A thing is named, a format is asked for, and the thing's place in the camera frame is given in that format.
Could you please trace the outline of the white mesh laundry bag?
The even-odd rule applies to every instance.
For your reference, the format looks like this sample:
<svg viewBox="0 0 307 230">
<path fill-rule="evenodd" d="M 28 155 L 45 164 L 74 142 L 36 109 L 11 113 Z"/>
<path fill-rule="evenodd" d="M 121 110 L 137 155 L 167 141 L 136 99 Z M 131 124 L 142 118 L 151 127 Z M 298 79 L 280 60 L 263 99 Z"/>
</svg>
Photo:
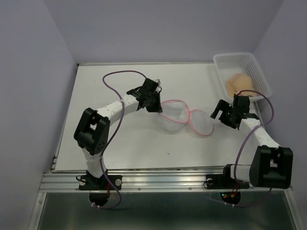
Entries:
<svg viewBox="0 0 307 230">
<path fill-rule="evenodd" d="M 214 131 L 210 116 L 201 109 L 189 109 L 182 100 L 167 100 L 161 103 L 162 112 L 156 117 L 158 125 L 171 132 L 179 132 L 186 124 L 200 136 L 209 136 Z"/>
</svg>

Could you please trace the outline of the beige bra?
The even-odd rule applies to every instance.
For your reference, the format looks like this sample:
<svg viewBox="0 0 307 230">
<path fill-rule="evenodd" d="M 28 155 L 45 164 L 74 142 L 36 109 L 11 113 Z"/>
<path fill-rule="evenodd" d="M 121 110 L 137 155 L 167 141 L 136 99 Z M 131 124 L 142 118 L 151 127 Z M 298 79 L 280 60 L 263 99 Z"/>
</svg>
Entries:
<svg viewBox="0 0 307 230">
<path fill-rule="evenodd" d="M 231 98 L 233 98 L 234 94 L 237 94 L 242 90 L 248 90 L 246 92 L 241 93 L 241 95 L 243 96 L 257 96 L 255 92 L 250 91 L 255 90 L 251 77 L 244 73 L 235 74 L 232 78 L 230 78 L 226 82 L 226 90 Z"/>
</svg>

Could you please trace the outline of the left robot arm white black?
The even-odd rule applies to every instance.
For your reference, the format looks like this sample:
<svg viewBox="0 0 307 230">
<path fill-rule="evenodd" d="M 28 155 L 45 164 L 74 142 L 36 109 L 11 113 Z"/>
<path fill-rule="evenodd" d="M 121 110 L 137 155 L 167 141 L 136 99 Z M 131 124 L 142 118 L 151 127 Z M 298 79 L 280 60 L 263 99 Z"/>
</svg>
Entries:
<svg viewBox="0 0 307 230">
<path fill-rule="evenodd" d="M 101 189 L 106 185 L 107 177 L 104 173 L 107 169 L 101 159 L 114 138 L 114 135 L 108 137 L 111 125 L 118 122 L 114 132 L 116 134 L 124 116 L 128 114 L 143 108 L 149 113 L 163 111 L 160 100 L 162 87 L 159 79 L 146 78 L 143 85 L 129 90 L 123 96 L 114 88 L 110 89 L 118 95 L 119 100 L 97 110 L 90 107 L 85 109 L 73 135 L 84 153 L 87 165 L 86 175 L 77 177 L 81 186 L 92 184 L 95 188 Z"/>
</svg>

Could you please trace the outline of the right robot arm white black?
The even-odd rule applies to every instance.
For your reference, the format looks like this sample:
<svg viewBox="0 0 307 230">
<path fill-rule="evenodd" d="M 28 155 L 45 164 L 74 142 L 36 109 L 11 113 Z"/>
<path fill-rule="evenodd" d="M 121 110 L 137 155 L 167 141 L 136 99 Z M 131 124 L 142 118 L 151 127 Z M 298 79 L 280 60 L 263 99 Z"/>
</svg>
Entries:
<svg viewBox="0 0 307 230">
<path fill-rule="evenodd" d="M 263 128 L 259 117 L 249 111 L 247 96 L 235 95 L 233 103 L 220 100 L 211 114 L 224 125 L 246 135 L 243 144 L 256 148 L 252 163 L 241 165 L 238 161 L 227 164 L 222 174 L 207 175 L 208 189 L 248 189 L 250 186 L 287 189 L 292 178 L 293 152 L 280 146 Z"/>
</svg>

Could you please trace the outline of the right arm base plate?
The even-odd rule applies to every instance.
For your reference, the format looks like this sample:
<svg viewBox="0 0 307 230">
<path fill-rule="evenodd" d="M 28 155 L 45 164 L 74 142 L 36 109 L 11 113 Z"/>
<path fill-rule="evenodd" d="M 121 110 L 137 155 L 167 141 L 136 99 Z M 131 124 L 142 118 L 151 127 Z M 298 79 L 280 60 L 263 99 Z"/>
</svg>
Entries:
<svg viewBox="0 0 307 230">
<path fill-rule="evenodd" d="M 231 164 L 223 168 L 222 174 L 207 174 L 203 183 L 207 189 L 249 189 L 249 183 L 237 182 L 231 178 Z"/>
</svg>

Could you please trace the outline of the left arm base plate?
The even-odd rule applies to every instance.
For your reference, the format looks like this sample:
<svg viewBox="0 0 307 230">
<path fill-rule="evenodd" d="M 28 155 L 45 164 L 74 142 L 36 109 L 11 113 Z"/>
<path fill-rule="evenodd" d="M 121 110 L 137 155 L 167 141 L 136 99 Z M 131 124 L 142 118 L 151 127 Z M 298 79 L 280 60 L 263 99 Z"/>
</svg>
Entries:
<svg viewBox="0 0 307 230">
<path fill-rule="evenodd" d="M 81 191 L 115 191 L 103 175 L 100 178 L 96 178 L 90 174 L 85 174 L 77 175 L 75 178 L 79 182 L 79 190 Z M 121 175 L 109 175 L 108 178 L 118 190 L 121 190 Z"/>
</svg>

